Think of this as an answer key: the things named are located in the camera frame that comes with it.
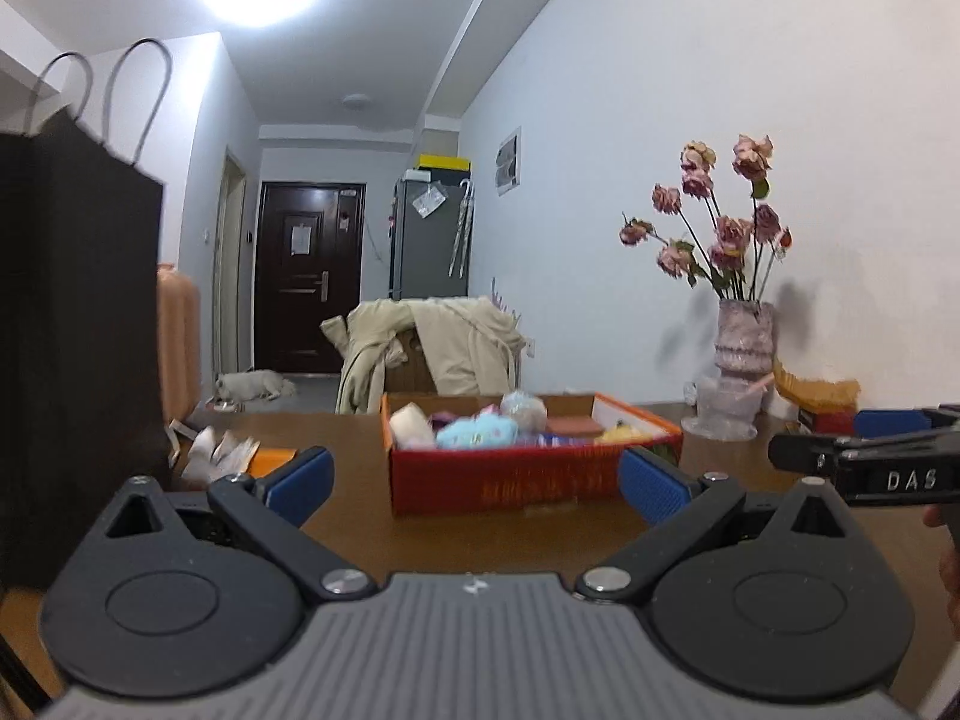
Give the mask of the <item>right hand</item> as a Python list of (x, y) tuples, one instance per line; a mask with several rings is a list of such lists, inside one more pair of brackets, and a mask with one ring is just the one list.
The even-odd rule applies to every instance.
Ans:
[[(944, 512), (939, 505), (930, 505), (926, 507), (923, 514), (924, 525), (928, 528), (942, 528), (946, 526)], [(953, 639), (957, 640), (960, 635), (960, 562), (958, 562), (958, 550), (955, 543), (949, 546), (940, 555), (939, 575), (942, 585), (946, 589), (949, 601), (947, 601), (947, 617), (952, 624)]]

